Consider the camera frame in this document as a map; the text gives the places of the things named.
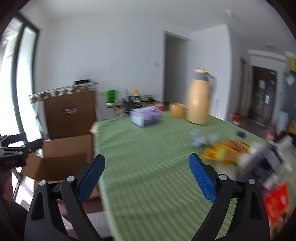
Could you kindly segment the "red snack bag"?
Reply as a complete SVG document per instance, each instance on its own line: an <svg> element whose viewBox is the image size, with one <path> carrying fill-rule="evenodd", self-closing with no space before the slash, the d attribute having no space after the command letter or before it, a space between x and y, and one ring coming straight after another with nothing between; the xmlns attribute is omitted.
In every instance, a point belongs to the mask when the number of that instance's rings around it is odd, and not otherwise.
<svg viewBox="0 0 296 241"><path fill-rule="evenodd" d="M287 182L278 186L264 200L270 227L270 237L277 236L290 217L290 199Z"/></svg>

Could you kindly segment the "yellow snack bag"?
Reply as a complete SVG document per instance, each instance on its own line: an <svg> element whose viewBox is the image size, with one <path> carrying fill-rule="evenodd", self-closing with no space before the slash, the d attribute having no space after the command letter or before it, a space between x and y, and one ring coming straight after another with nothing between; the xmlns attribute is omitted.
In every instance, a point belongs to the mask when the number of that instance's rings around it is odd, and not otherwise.
<svg viewBox="0 0 296 241"><path fill-rule="evenodd" d="M208 160L219 161L237 165L239 158L248 154L250 145L241 140L226 140L217 142L210 148L207 148L202 157Z"/></svg>

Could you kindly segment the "grey wrapper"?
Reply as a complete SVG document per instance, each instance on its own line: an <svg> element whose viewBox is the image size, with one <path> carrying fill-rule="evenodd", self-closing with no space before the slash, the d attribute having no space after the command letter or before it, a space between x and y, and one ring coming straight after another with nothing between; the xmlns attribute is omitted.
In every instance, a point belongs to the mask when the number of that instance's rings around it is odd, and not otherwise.
<svg viewBox="0 0 296 241"><path fill-rule="evenodd" d="M195 148L200 148L203 146L214 146L219 141L219 138L217 135L211 135L209 137L205 137L201 135L201 132L198 129L191 131L190 134L194 139L192 146Z"/></svg>

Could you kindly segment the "cardboard box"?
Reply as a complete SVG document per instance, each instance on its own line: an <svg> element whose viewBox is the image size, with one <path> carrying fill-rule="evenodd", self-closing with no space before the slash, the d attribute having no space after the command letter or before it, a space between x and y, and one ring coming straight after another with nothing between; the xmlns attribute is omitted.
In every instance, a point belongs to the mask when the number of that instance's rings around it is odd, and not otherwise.
<svg viewBox="0 0 296 241"><path fill-rule="evenodd" d="M43 156L29 154L21 173L34 180L33 191L42 180L60 182L93 162L93 135L43 142Z"/></svg>

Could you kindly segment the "blue bottle cap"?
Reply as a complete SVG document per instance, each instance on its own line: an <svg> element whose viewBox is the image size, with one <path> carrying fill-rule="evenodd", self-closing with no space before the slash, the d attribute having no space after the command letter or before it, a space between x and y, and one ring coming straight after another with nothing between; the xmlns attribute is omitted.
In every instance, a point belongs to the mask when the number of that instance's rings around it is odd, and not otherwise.
<svg viewBox="0 0 296 241"><path fill-rule="evenodd" d="M245 138L246 134L242 131L237 131L236 133L237 136L241 137L241 138Z"/></svg>

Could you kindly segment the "green checkered tablecloth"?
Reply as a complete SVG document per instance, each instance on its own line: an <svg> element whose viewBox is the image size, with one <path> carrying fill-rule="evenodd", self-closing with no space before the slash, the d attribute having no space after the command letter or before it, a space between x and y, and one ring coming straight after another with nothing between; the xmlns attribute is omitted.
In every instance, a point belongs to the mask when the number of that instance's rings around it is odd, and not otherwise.
<svg viewBox="0 0 296 241"><path fill-rule="evenodd" d="M188 159L196 125L164 113L146 128L129 118L95 124L94 148L105 157L99 179L103 207L116 240L190 240L206 217L206 200Z"/></svg>

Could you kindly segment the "low side table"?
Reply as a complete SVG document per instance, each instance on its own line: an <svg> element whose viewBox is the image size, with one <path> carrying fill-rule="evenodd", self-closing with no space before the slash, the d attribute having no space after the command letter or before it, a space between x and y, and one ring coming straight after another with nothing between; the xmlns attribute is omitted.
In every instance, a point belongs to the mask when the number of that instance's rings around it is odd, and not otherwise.
<svg viewBox="0 0 296 241"><path fill-rule="evenodd" d="M130 94L127 90L123 90L123 96L119 97L119 91L107 90L106 92L106 107L113 109L115 115L129 115L130 111L136 108L143 108L147 106L163 106L163 102L154 99L152 95L140 94L138 89L135 89L133 94Z"/></svg>

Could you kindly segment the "yellow round cup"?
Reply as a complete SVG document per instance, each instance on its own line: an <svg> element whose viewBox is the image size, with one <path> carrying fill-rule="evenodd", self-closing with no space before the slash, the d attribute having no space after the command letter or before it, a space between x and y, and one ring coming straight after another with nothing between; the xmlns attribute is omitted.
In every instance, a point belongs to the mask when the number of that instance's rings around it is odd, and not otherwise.
<svg viewBox="0 0 296 241"><path fill-rule="evenodd" d="M169 111L172 118L184 118L186 113L186 106L181 103L170 103Z"/></svg>

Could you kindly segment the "purple tissue pack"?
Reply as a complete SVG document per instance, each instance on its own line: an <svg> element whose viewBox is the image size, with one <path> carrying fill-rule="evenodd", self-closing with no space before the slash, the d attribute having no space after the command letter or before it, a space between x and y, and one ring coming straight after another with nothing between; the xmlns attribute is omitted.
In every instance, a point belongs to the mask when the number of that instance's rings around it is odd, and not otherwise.
<svg viewBox="0 0 296 241"><path fill-rule="evenodd" d="M148 106L132 109L129 112L129 116L132 123L141 128L145 128L161 122L163 119L163 112L155 106Z"/></svg>

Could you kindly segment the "dark entrance door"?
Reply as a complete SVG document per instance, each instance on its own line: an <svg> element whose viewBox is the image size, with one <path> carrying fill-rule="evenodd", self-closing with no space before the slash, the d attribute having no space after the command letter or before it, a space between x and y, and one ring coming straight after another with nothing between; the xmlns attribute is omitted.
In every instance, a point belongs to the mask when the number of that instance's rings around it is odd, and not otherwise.
<svg viewBox="0 0 296 241"><path fill-rule="evenodd" d="M262 125L271 122L276 98L277 72L253 66L252 95L248 118Z"/></svg>

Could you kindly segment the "yellow thermos jug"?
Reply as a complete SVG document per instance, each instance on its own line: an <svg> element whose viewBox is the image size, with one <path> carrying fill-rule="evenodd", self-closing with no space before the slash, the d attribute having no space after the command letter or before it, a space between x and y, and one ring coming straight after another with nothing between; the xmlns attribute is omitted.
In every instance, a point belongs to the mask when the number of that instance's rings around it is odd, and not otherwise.
<svg viewBox="0 0 296 241"><path fill-rule="evenodd" d="M186 120L196 125L206 125L209 117L217 78L205 69L195 69L189 89Z"/></svg>

